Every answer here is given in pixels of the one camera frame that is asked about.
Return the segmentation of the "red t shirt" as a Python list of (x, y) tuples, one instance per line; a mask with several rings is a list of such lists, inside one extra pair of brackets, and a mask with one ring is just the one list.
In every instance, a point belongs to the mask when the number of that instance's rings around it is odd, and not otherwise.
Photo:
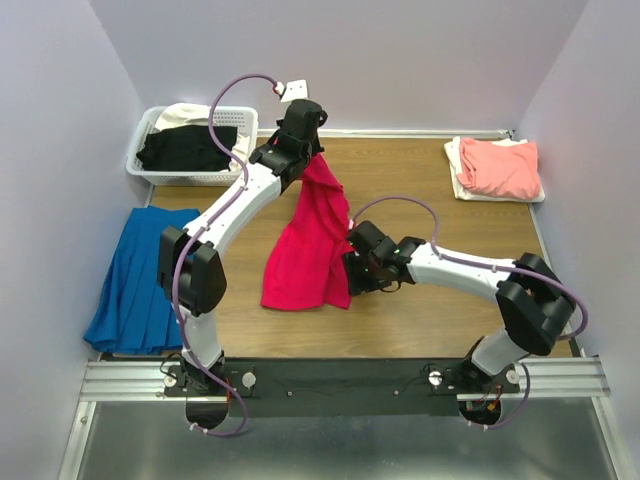
[(301, 177), (293, 217), (279, 236), (266, 263), (261, 305), (302, 311), (330, 305), (348, 309), (351, 296), (343, 255), (349, 202), (343, 185), (320, 154)]

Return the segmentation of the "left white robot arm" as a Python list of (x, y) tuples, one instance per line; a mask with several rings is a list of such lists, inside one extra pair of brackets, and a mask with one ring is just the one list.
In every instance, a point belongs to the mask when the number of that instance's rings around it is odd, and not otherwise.
[(174, 307), (182, 355), (192, 364), (187, 382), (201, 395), (214, 393), (222, 380), (215, 365), (223, 356), (215, 309), (227, 289), (223, 258), (241, 230), (322, 151), (318, 129), (327, 118), (312, 100), (292, 101), (278, 129), (250, 154), (246, 171), (225, 193), (195, 220), (161, 235), (158, 284)]

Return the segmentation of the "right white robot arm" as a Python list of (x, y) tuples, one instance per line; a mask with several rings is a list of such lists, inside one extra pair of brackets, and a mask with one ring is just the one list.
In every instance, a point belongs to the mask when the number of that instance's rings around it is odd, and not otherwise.
[(453, 369), (456, 381), (474, 392), (485, 390), (514, 362), (548, 355), (578, 306), (535, 254), (489, 259), (416, 237), (396, 243), (370, 221), (353, 227), (347, 243), (353, 250), (343, 255), (343, 264), (352, 296), (407, 283), (454, 288), (498, 305), (503, 326), (478, 340)]

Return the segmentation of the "white plastic laundry basket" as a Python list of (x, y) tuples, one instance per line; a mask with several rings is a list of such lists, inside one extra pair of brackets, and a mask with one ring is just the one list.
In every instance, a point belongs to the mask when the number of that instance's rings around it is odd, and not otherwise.
[(257, 111), (250, 107), (215, 109), (214, 143), (208, 129), (210, 108), (176, 103), (146, 110), (127, 153), (126, 171), (155, 186), (229, 185), (241, 174), (239, 160), (255, 148)]

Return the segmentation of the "black t shirt in basket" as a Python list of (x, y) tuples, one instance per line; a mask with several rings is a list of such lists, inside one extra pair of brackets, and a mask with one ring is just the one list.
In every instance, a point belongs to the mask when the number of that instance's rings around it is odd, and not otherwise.
[(136, 153), (142, 168), (161, 172), (230, 170), (230, 156), (213, 142), (207, 126), (185, 125), (146, 136)]

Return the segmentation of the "cream t shirt in basket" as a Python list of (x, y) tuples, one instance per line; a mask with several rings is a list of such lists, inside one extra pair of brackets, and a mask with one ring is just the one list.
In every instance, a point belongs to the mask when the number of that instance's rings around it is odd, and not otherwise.
[(257, 114), (249, 107), (218, 107), (214, 112), (207, 105), (176, 103), (161, 111), (153, 133), (185, 125), (207, 126), (213, 142), (230, 156), (230, 170), (213, 173), (235, 174), (241, 170), (239, 160), (245, 160), (253, 144)]

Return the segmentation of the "white folded t shirt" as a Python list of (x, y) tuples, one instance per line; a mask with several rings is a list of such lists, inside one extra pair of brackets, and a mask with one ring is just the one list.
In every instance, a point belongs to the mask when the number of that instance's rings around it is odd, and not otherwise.
[[(525, 200), (515, 200), (509, 198), (492, 198), (479, 194), (474, 194), (466, 190), (458, 181), (457, 174), (461, 172), (461, 162), (459, 156), (459, 141), (461, 138), (470, 138), (470, 137), (454, 137), (450, 142), (447, 142), (444, 145), (444, 151), (447, 156), (449, 162), (449, 169), (451, 174), (451, 182), (452, 188), (454, 191), (454, 196), (459, 200), (468, 200), (468, 201), (513, 201), (513, 202), (524, 202), (524, 203), (541, 203), (545, 200), (545, 192), (542, 186), (542, 192), (539, 197), (532, 201)], [(498, 141), (489, 141), (495, 143), (497, 145), (515, 145), (517, 143), (525, 143), (524, 141), (513, 141), (510, 139), (498, 140)]]

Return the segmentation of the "pink folded t shirt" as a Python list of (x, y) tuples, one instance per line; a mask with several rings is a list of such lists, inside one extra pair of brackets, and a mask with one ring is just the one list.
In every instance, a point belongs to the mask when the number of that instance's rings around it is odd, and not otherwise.
[(471, 193), (532, 201), (542, 192), (535, 142), (504, 146), (461, 138), (459, 156), (457, 179)]

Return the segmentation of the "blue pleated cloth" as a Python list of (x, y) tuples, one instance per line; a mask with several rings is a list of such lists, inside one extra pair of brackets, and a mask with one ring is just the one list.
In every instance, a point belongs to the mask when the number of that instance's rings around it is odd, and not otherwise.
[(84, 340), (101, 353), (152, 355), (182, 345), (169, 300), (157, 283), (160, 237), (182, 227), (196, 209), (135, 208), (124, 226)]

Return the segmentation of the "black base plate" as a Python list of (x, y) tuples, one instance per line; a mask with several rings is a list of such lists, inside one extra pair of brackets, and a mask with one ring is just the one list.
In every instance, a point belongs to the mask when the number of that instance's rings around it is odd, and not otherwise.
[(167, 397), (186, 398), (195, 417), (456, 416), (472, 399), (519, 392), (513, 366), (494, 378), (461, 358), (228, 357), (218, 385), (187, 361), (169, 367)]

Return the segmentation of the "aluminium rail frame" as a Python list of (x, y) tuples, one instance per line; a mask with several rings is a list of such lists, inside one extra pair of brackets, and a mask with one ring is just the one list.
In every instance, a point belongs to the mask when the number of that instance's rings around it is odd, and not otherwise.
[(216, 438), (167, 397), (178, 360), (86, 367), (64, 479), (632, 479), (598, 358), (530, 358), (519, 392), (472, 399), (456, 416), (250, 417)]

